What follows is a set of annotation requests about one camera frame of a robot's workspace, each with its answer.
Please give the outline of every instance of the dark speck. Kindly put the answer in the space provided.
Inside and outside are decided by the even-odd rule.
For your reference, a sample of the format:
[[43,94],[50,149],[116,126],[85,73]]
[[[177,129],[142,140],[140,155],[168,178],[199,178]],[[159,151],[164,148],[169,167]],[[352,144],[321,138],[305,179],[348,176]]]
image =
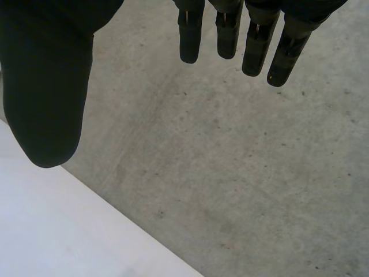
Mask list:
[[220,245],[222,248],[226,248],[226,249],[230,249],[229,247],[227,247],[225,244],[221,244]]

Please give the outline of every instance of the finger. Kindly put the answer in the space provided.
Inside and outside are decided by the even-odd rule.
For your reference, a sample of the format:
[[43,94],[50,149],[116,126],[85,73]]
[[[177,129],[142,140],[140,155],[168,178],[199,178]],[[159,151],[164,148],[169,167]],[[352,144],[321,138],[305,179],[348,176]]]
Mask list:
[[80,139],[93,40],[71,39],[32,11],[0,4],[4,111],[29,159],[54,167]]
[[268,83],[284,85],[312,31],[347,0],[284,0],[285,25],[268,73]]
[[261,72],[280,15],[280,5],[280,0],[246,0],[250,26],[242,71],[248,76],[257,76]]
[[232,59],[236,54],[243,0],[209,0],[217,9],[217,49],[224,59]]
[[198,58],[201,41],[202,15],[205,0],[176,1],[179,8],[179,55],[186,63],[194,63]]
[[281,39],[268,72],[267,81],[270,85],[281,87],[287,82],[312,31],[326,19],[327,17],[317,22],[301,21],[285,15]]

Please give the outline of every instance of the concrete floor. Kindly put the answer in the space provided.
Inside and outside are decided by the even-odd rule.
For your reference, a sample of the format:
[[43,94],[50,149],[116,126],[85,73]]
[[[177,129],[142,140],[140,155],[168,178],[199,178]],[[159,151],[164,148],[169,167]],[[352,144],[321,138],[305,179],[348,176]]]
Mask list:
[[195,65],[169,0],[126,1],[96,34],[84,127],[65,168],[205,277],[369,276],[369,3],[312,35],[288,83],[216,53]]

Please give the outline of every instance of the black fingertip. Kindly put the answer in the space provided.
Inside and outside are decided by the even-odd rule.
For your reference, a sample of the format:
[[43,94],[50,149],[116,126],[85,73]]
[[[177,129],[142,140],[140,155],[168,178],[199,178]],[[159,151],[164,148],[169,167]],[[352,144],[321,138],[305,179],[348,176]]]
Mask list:
[[232,59],[237,50],[243,1],[240,1],[230,13],[217,12],[217,51],[224,59]]
[[217,50],[218,55],[224,59],[232,59],[236,54],[237,48],[237,39],[223,40],[218,38],[217,41]]
[[198,0],[190,10],[179,10],[179,56],[185,63],[195,63],[198,58],[204,7],[205,0]]
[[201,41],[201,27],[191,30],[179,30],[179,56],[185,63],[195,63],[198,58]]
[[269,85],[272,85],[273,87],[282,87],[288,80],[289,73],[281,68],[274,68],[271,67],[268,76],[267,76],[267,82]]

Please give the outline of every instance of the white surface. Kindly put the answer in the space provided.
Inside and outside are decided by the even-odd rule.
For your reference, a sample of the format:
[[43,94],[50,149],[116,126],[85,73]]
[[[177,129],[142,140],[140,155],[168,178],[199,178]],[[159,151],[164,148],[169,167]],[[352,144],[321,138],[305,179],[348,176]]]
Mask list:
[[0,121],[1,277],[199,277],[61,167],[33,166]]

